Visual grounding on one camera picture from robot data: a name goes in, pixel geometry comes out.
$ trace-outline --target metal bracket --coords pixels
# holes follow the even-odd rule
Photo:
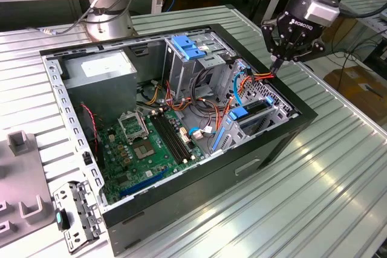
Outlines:
[[[70,223],[67,230],[60,229],[69,253],[74,254],[99,239],[102,218],[96,218],[97,202],[87,181],[64,184],[54,192],[54,199],[58,211],[65,213]]]

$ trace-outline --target cardboard box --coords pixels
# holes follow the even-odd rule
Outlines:
[[[324,80],[336,89],[341,69],[335,69]],[[387,123],[387,87],[361,66],[344,69],[339,93],[377,124]]]

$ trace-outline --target metal panel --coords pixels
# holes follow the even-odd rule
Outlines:
[[[140,34],[220,22],[264,64],[271,62],[259,29],[226,7],[133,21]],[[39,50],[64,45],[63,40],[87,41],[82,27],[72,35],[0,33],[7,48],[0,53],[0,75],[13,78],[0,80],[0,104],[6,113],[0,114],[0,128],[36,134],[51,193],[66,181],[82,179],[82,174],[73,163],[57,107],[47,103],[52,99],[45,73],[26,72],[41,65]],[[370,257],[375,252],[387,236],[386,133],[301,64],[283,66],[278,76],[319,114],[314,123],[264,170],[121,257]],[[73,257],[112,257],[102,231],[96,243]],[[2,257],[58,253],[67,256],[56,225],[0,250]]]
[[[355,13],[367,13],[382,7],[387,0],[342,0],[341,4]],[[387,30],[387,22],[379,17],[379,14],[370,18],[358,19],[362,24],[376,31],[377,33]]]

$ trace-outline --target blue plastic clip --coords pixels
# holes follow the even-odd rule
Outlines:
[[[236,119],[239,119],[243,116],[246,116],[248,114],[248,112],[246,111],[246,109],[244,109],[243,107],[237,107],[237,108],[234,108],[230,111],[229,113],[229,116],[231,117],[232,120],[236,120]]]
[[[266,101],[267,103],[271,106],[272,104],[274,104],[274,99],[271,98],[270,96],[266,96]]]
[[[187,60],[198,59],[206,56],[204,51],[201,51],[195,45],[195,42],[190,40],[187,36],[174,36],[172,41],[175,47],[186,57]]]

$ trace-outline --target motherboard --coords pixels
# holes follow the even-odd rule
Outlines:
[[[122,118],[99,132],[102,141],[105,180],[109,204],[173,175],[204,159],[199,147],[187,139],[184,126],[174,111],[138,118]]]

